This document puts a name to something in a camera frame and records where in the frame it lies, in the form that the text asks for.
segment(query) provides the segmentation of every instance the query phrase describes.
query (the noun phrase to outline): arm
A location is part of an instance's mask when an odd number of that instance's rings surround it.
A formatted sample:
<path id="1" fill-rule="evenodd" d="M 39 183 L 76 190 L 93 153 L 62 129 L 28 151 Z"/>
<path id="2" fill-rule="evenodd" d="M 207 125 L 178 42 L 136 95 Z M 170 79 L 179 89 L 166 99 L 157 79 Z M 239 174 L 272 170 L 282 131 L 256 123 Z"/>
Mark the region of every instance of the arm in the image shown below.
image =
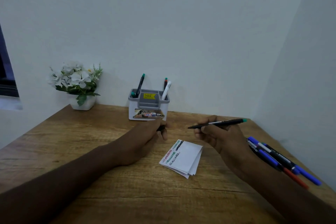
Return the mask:
<path id="1" fill-rule="evenodd" d="M 141 123 L 119 139 L 99 146 L 64 166 L 0 195 L 2 223 L 47 222 L 101 175 L 120 165 L 130 165 L 149 153 L 163 120 Z"/>
<path id="2" fill-rule="evenodd" d="M 210 116 L 198 124 L 217 120 L 224 119 Z M 288 221 L 335 222 L 336 210 L 260 160 L 250 150 L 238 125 L 222 128 L 204 126 L 201 130 L 195 129 L 195 136 L 214 147 L 231 171 L 261 194 Z"/>

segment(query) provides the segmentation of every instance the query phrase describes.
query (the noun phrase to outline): forearm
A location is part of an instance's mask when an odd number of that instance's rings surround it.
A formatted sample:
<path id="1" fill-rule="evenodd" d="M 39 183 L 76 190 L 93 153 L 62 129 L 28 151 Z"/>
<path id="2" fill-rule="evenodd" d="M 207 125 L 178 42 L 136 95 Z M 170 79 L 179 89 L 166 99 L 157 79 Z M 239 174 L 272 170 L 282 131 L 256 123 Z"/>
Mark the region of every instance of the forearm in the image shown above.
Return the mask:
<path id="1" fill-rule="evenodd" d="M 259 159 L 244 167 L 244 180 L 293 223 L 334 223 L 336 211 L 284 173 Z"/>
<path id="2" fill-rule="evenodd" d="M 115 166 L 110 145 L 100 146 L 64 166 L 0 195 L 3 223 L 48 221 L 80 192 Z"/>

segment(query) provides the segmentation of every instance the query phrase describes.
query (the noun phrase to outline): white flower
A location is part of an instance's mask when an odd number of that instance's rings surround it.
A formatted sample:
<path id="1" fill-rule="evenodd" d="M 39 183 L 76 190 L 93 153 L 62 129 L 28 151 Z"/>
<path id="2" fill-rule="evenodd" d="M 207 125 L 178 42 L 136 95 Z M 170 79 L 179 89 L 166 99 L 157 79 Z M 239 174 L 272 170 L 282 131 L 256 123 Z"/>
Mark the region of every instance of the white flower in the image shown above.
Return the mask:
<path id="1" fill-rule="evenodd" d="M 63 71 L 66 75 L 71 75 L 74 72 L 82 70 L 83 64 L 77 61 L 70 61 L 68 64 L 64 65 Z"/>
<path id="2" fill-rule="evenodd" d="M 90 75 L 86 71 L 77 71 L 70 75 L 71 85 L 79 85 L 82 89 L 86 87 L 85 82 L 90 82 Z"/>
<path id="3" fill-rule="evenodd" d="M 52 72 L 48 79 L 48 84 L 56 88 L 56 86 L 62 86 L 63 74 L 61 72 Z"/>

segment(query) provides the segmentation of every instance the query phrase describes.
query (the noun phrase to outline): white flower pot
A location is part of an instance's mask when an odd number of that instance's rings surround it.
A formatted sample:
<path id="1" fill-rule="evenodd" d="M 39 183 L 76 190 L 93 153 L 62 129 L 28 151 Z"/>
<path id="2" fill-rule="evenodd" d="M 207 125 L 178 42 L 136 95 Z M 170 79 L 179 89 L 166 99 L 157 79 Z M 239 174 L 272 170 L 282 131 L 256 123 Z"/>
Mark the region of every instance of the white flower pot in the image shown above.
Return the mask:
<path id="1" fill-rule="evenodd" d="M 70 105 L 75 110 L 87 111 L 90 110 L 96 102 L 96 96 L 86 96 L 86 100 L 82 106 L 79 106 L 77 103 L 78 95 L 68 94 Z"/>

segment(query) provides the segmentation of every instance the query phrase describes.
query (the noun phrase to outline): person's left hand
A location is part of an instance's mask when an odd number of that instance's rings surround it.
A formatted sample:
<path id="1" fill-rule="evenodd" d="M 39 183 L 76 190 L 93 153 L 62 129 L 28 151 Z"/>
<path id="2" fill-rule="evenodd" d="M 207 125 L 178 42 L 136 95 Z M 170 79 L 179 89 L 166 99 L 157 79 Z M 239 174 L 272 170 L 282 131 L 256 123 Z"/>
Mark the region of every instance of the person's left hand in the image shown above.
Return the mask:
<path id="1" fill-rule="evenodd" d="M 167 140 L 166 129 L 156 131 L 161 125 L 167 126 L 167 123 L 160 118 L 142 122 L 111 142 L 109 147 L 114 155 L 115 165 L 126 166 L 137 162 L 149 153 L 158 139 Z"/>

